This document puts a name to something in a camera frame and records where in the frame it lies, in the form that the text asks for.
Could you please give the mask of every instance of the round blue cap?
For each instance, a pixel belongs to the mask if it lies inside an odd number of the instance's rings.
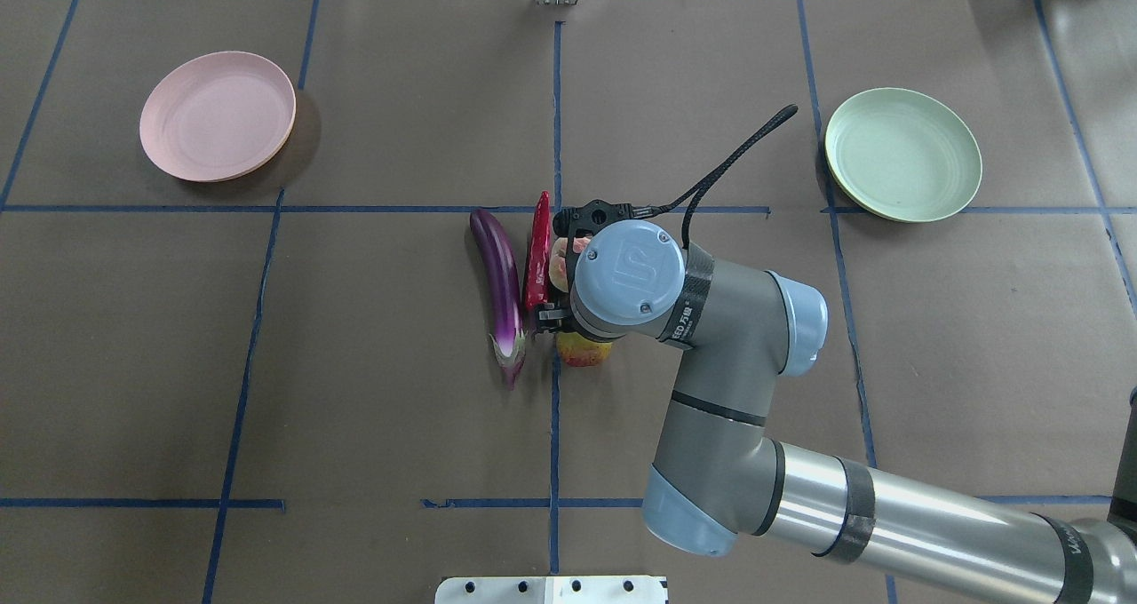
[[[721,557],[733,548],[738,533],[720,524],[679,493],[655,465],[644,495],[644,523],[655,537],[696,555]]]
[[[573,290],[600,321],[633,326],[670,313],[683,276],[683,253],[670,233],[625,220],[603,229],[581,253]]]
[[[780,375],[804,375],[818,362],[818,351],[825,345],[829,332],[829,307],[821,292],[807,284],[766,272],[774,278],[786,304],[789,324],[789,353]]]

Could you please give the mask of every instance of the purple eggplant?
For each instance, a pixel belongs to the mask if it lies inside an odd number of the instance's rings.
[[[485,209],[470,214],[470,230],[485,265],[493,304],[493,332],[490,341],[506,386],[513,389],[525,362],[525,329],[521,320],[521,287],[513,247],[501,223]]]

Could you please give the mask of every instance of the green plate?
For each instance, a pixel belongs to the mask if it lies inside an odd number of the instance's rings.
[[[982,177],[979,143],[937,99],[907,89],[862,91],[837,107],[825,156],[841,189],[897,222],[935,222],[966,207]]]

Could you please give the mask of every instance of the red chili pepper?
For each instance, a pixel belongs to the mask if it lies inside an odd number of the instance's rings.
[[[549,192],[542,191],[533,209],[533,235],[529,240],[525,265],[525,312],[549,301],[549,235],[551,233]]]

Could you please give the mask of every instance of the gray tabletop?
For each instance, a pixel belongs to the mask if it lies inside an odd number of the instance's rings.
[[[1137,383],[1137,5],[1109,0],[2,0],[0,599],[430,602],[449,576],[652,573],[675,602],[963,602],[769,539],[642,527],[679,354],[539,339],[509,392],[467,230],[670,200],[786,104],[692,225],[820,289],[773,437],[1101,518]],[[196,55],[296,82],[262,169],[186,184],[138,117]],[[832,187],[843,99],[905,86],[979,140],[970,208]],[[663,218],[675,231],[679,216]]]

